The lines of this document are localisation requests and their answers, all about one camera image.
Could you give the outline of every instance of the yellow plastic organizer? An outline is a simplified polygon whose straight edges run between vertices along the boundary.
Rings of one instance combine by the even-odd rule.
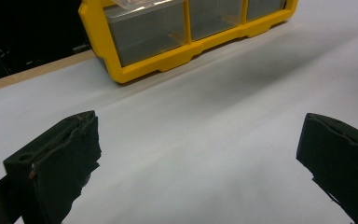
[[[111,0],[82,0],[92,49],[110,77],[125,83],[164,72],[229,40],[262,34],[288,20],[297,0],[161,0],[127,10]]]

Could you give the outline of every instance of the table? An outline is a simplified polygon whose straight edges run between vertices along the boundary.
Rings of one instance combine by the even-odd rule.
[[[0,78],[0,89],[4,88],[6,86],[10,86],[34,77],[39,77],[42,75],[45,75],[47,73],[54,72],[56,70],[60,70],[64,67],[70,66],[72,64],[81,63],[88,59],[95,58],[94,52],[92,50],[87,50],[78,54],[75,54],[73,56],[60,59],[56,62],[43,64],[41,66],[19,72],[17,74],[13,74],[8,77],[2,77]]]
[[[101,167],[64,223],[351,223],[296,160],[306,113],[358,128],[358,1],[118,85],[98,59],[0,89],[2,160],[95,110]]]

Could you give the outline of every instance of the dark background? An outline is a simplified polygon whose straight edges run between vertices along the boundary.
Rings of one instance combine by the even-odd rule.
[[[90,49],[81,0],[0,0],[0,77]]]

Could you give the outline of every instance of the yellow frame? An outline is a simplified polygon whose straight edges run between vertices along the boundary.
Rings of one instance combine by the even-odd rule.
[[[266,17],[246,21],[248,0],[243,0],[241,24],[221,33],[207,36],[197,41],[191,40],[189,3],[185,0],[186,44],[159,55],[122,67],[117,49],[110,33],[103,8],[112,6],[111,0],[82,0],[79,15],[89,36],[94,53],[104,60],[109,76],[116,82],[126,83],[154,71],[165,72],[201,54],[206,49],[221,45],[241,37],[253,37],[270,29],[271,26],[288,20],[296,11],[297,0],[286,0],[285,8]]]

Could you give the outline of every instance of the white table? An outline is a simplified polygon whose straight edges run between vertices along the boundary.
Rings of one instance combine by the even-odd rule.
[[[91,59],[0,90],[2,160],[95,110],[101,167],[64,223],[349,224],[296,160],[306,113],[358,128],[358,0],[126,86]]]

